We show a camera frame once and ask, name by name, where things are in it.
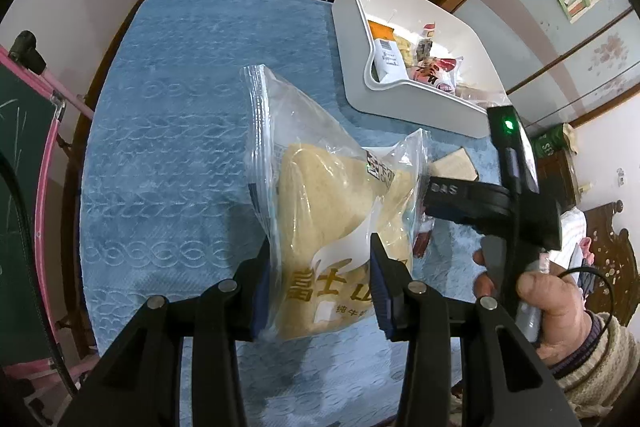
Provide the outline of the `beige knitted sleeve forearm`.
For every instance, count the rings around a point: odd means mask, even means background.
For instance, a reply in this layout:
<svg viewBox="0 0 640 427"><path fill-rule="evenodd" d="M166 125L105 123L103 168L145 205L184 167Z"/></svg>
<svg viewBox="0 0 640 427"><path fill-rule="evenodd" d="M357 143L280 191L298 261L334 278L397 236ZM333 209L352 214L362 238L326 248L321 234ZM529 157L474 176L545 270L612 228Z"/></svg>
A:
<svg viewBox="0 0 640 427"><path fill-rule="evenodd" d="M550 366L580 421L600 421L614 409L639 368L639 341L616 317L587 311L591 329L580 347Z"/></svg>

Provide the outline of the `person right hand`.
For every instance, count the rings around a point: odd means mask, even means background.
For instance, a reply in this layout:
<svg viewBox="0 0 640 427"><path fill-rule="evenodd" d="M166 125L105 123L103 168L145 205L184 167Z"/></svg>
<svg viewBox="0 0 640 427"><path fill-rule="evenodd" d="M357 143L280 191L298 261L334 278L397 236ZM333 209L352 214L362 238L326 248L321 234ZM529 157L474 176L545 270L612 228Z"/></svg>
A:
<svg viewBox="0 0 640 427"><path fill-rule="evenodd" d="M541 311L538 357L549 367L571 372L572 366L581 365L592 355L600 326L593 325L572 277L560 277L562 272L561 265L550 262L548 273L522 274L516 291L529 306Z"/></svg>

